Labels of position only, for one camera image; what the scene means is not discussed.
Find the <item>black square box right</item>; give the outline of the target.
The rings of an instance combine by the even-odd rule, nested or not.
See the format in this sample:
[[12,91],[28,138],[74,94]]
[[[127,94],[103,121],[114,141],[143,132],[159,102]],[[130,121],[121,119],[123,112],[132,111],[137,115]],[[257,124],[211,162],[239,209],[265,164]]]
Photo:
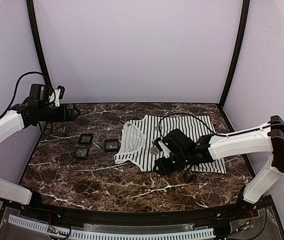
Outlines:
[[117,153],[120,149],[118,139],[106,139],[104,141],[104,152],[106,153]]

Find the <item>black left frame post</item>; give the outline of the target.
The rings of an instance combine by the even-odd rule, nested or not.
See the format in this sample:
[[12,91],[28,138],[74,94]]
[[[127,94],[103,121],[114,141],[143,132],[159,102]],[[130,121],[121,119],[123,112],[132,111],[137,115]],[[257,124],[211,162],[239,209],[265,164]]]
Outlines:
[[48,67],[46,64],[44,51],[43,51],[42,44],[41,44],[34,1],[26,0],[26,5],[27,5],[27,11],[28,11],[28,16],[29,16],[29,23],[31,27],[33,42],[34,42],[35,50],[37,53],[37,58],[38,58],[38,62],[40,65],[40,69],[42,71],[42,74],[44,75],[45,84],[50,88],[50,90],[53,93],[53,100],[49,102],[49,105],[53,105],[55,103],[56,94],[53,89],[53,85],[52,85],[52,82],[49,76]]

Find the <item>black square box rear left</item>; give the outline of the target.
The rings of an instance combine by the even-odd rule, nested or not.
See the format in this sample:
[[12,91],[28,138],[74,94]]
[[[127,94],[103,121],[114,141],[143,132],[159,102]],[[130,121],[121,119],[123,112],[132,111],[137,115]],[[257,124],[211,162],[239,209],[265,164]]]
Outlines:
[[90,145],[93,141],[93,133],[82,133],[78,139],[79,145]]

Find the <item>striped black white garment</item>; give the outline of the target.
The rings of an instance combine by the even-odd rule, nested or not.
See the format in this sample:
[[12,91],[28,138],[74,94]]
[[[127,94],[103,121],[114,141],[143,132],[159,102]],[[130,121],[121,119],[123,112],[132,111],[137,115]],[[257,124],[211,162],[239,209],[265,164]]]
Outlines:
[[124,124],[121,146],[114,161],[116,164],[130,161],[143,172],[154,171],[155,161],[164,157],[164,153],[159,150],[157,155],[152,155],[149,150],[156,147],[154,140],[161,139],[171,151],[170,156],[177,156],[181,171],[225,174],[224,160],[214,159],[208,151],[214,133],[210,117],[206,115],[146,115]]

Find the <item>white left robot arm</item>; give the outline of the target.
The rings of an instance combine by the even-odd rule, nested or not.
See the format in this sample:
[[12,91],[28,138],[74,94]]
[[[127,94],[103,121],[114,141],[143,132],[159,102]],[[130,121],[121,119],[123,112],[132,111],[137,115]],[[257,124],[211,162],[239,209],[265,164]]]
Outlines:
[[[80,114],[80,110],[73,103],[39,107],[17,104],[10,108],[3,117],[0,117],[0,144],[30,125],[36,126],[40,122],[71,122]],[[40,201],[41,195],[29,188],[0,178],[0,199],[29,206]]]

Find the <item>black square box front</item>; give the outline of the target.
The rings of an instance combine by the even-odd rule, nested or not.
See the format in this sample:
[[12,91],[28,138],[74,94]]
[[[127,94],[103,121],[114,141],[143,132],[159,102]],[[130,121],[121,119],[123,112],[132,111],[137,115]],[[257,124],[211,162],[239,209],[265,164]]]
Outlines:
[[88,146],[76,146],[74,151],[74,159],[87,160],[90,148]]

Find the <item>black frame post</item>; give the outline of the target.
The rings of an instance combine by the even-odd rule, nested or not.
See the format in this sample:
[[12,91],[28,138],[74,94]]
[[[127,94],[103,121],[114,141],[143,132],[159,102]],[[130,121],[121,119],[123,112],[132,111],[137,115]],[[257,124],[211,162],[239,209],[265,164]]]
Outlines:
[[50,90],[53,93],[53,100],[49,102],[49,105],[53,105],[55,103],[56,94],[53,89],[53,85],[52,85],[52,82],[49,76],[48,67],[46,64],[44,51],[43,51],[42,44],[41,44],[34,1],[26,0],[26,5],[27,5],[27,11],[28,11],[28,16],[29,16],[29,23],[31,27],[33,42],[34,42],[35,50],[37,53],[37,58],[38,58],[38,62],[40,65],[40,69],[42,71],[42,74],[44,75],[45,84],[50,88]]
[[235,74],[235,70],[237,67],[241,47],[242,47],[242,42],[244,38],[244,33],[245,33],[245,28],[246,28],[246,23],[247,23],[247,17],[248,17],[248,12],[249,12],[249,5],[250,5],[250,0],[243,0],[242,1],[242,7],[241,7],[241,14],[240,14],[240,19],[239,19],[239,25],[238,25],[238,30],[237,30],[237,36],[234,44],[234,49],[233,49],[233,54],[229,66],[229,70],[226,76],[225,84],[223,87],[223,91],[219,100],[219,106],[221,108],[224,108],[230,87],[232,84],[232,80]]

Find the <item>black front table rail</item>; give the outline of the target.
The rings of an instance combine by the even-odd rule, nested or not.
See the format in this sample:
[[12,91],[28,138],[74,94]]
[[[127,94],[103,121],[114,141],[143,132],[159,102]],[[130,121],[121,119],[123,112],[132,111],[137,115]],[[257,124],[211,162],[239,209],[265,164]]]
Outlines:
[[235,205],[228,204],[218,207],[202,208],[195,210],[170,211],[170,212],[109,212],[74,209],[44,204],[43,210],[22,207],[17,203],[4,203],[3,206],[16,209],[22,216],[47,220],[47,212],[55,211],[62,216],[58,218],[52,214],[52,223],[65,225],[69,221],[73,227],[82,227],[84,224],[115,225],[115,226],[150,226],[195,224],[217,226],[226,223],[226,214],[235,213]]

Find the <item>black square box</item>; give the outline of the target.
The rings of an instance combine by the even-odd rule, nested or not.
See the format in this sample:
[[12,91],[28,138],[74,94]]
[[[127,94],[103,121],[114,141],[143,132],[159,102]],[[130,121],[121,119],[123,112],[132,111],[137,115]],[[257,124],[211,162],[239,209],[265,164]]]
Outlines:
[[106,139],[104,141],[104,152],[106,153],[117,153],[120,149],[118,139]]
[[76,146],[74,151],[74,159],[87,160],[90,148],[88,146]]
[[82,133],[78,139],[79,145],[90,145],[93,141],[93,133]]

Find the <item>black right frame post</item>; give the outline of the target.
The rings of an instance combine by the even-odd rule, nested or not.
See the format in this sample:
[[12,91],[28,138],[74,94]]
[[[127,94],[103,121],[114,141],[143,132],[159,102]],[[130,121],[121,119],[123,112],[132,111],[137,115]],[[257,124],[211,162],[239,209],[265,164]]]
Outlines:
[[240,19],[239,19],[239,25],[238,25],[238,30],[237,30],[237,36],[234,44],[234,49],[233,49],[233,54],[229,66],[229,70],[226,76],[225,84],[223,87],[223,91],[219,100],[219,106],[221,108],[224,108],[230,87],[232,84],[232,80],[235,74],[235,70],[237,67],[241,47],[242,47],[242,42],[244,38],[244,33],[245,33],[245,28],[246,28],[246,23],[247,23],[247,17],[248,17],[248,12],[249,12],[249,5],[250,5],[250,0],[243,0],[242,1],[242,7],[241,7],[241,14],[240,14]]

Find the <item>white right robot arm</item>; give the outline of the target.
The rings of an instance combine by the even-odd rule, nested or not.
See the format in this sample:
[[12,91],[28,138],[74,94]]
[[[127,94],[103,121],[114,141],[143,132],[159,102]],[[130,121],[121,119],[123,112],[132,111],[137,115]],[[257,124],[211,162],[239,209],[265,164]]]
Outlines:
[[164,156],[155,161],[153,170],[164,176],[187,166],[212,163],[235,155],[268,152],[270,156],[241,194],[241,200],[254,204],[284,175],[284,121],[274,115],[257,127],[232,133],[212,133],[197,141],[179,129],[155,141]]

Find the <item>purple round brooch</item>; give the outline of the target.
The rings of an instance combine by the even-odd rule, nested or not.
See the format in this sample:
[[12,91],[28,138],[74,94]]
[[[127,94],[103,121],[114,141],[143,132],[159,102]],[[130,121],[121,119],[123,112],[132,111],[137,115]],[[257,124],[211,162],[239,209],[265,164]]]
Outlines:
[[157,155],[159,153],[159,149],[157,147],[151,147],[149,152],[152,154],[152,155]]

